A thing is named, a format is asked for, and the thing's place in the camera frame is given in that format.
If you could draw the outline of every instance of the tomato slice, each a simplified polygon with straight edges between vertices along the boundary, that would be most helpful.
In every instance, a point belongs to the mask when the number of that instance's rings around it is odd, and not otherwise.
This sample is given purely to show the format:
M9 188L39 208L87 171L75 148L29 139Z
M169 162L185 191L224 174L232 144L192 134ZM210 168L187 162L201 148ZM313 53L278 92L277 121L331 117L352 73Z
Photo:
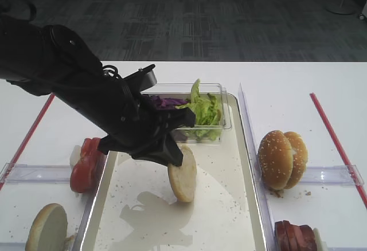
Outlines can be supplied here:
M70 188L77 193L85 193L96 185L96 169L98 160L104 155L97 150L99 138L84 139L81 147L80 159L74 166L70 176Z

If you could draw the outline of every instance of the red stick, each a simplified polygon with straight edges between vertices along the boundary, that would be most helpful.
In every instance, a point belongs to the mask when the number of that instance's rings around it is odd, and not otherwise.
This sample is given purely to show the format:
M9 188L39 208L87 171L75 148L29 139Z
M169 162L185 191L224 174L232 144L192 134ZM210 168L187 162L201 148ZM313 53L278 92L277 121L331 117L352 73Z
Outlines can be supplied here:
M327 128L327 130L328 130L328 132L331 136L331 139L333 140L333 142L334 142L341 158L343 159L344 164L347 165L347 166L352 165L349 158L348 158L348 156L346 155L346 152L344 151L344 149L342 147L342 144L340 143L336 133L334 132L329 120L327 119L327 116L326 116L325 112L323 111L319 100L316 98L316 95L314 93L310 93L310 96L311 96L312 101L315 104L315 107L316 107L317 111L320 114L320 117L321 117L323 123L325 124L325 126L326 126L326 128ZM350 175L352 176L352 178L355 181L356 175L354 174L354 172L351 168L349 169L349 172L350 172ZM363 203L365 204L365 206L367 208L367 195L366 195L365 189L363 188L362 185L356 185L356 188L357 188L357 191L358 191L358 193L360 194L360 196L363 200Z
M30 127L28 133L25 135L22 143L20 144L17 152L14 154L13 158L10 161L10 164L8 166L8 169L5 172L5 178L10 174L11 169L13 168L14 164L18 161L19 157L21 156L22 152L24 151L25 147L27 146L27 143L29 139L32 137L34 131L36 130L38 124L41 122L42 118L44 117L48 107L51 105L52 100L54 99L55 95L51 93L51 95L48 97L45 105L42 107L40 113L36 117L35 121L33 122L32 126ZM0 183L0 190L4 186L4 183Z

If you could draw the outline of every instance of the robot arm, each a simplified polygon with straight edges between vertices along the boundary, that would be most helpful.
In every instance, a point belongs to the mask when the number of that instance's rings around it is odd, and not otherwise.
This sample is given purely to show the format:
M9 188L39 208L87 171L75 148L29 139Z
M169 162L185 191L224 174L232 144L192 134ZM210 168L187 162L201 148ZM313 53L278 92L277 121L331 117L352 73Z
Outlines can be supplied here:
M121 78L83 40L60 26L39 28L0 14L0 79L33 95L54 93L108 135L99 150L129 153L134 159L182 164L170 131L193 127L190 109L157 110L141 91L157 81L154 65Z

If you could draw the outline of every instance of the purple cabbage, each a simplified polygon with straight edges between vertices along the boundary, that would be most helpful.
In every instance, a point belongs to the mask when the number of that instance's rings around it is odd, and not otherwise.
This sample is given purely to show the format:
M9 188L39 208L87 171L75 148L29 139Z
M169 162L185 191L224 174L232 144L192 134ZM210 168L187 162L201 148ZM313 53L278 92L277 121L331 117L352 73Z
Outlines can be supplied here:
M188 101L179 98L160 98L158 95L143 95L148 98L157 109L175 109L175 106L186 105Z

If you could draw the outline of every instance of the green lettuce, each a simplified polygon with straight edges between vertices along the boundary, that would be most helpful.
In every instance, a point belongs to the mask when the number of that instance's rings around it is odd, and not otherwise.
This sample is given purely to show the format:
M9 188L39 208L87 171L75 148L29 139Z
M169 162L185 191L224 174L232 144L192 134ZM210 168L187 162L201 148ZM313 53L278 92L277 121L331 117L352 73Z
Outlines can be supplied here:
M208 93L208 97L200 96L200 79L196 80L191 88L190 101L185 105L176 106L177 109L190 108L196 115L197 126L217 126L220 124L222 113L220 103L214 95ZM190 130L186 132L188 137L194 137L198 141L209 138L214 141L220 136L221 130Z

